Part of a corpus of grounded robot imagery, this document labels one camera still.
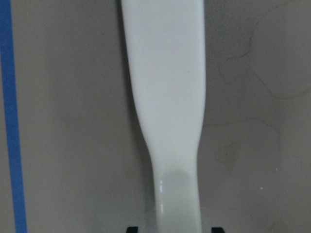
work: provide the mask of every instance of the white spatula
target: white spatula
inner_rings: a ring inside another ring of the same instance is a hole
[[[201,233],[197,150],[205,106],[203,0],[122,0],[131,83],[151,156],[158,231]]]

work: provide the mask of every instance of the white plastic utensil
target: white plastic utensil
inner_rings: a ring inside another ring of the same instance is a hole
[[[203,0],[122,0],[160,233],[202,232],[196,163],[206,89],[203,7]]]

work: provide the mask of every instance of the blue stripe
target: blue stripe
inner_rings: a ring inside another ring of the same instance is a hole
[[[27,233],[18,134],[17,99],[10,0],[0,0],[0,54],[6,137],[16,233]]]

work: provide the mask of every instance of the gray surface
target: gray surface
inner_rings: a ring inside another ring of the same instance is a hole
[[[287,2],[206,1],[198,155],[206,233],[211,225],[229,233],[311,230],[311,69],[302,52],[311,49],[311,4]],[[130,225],[155,232],[152,170],[118,1],[13,0],[12,11],[29,232],[125,232]],[[0,143],[0,232],[9,233]]]

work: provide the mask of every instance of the blue line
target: blue line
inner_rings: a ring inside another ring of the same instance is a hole
[[[0,0],[0,54],[6,138],[16,233],[27,233],[17,118],[17,98],[10,0]]]

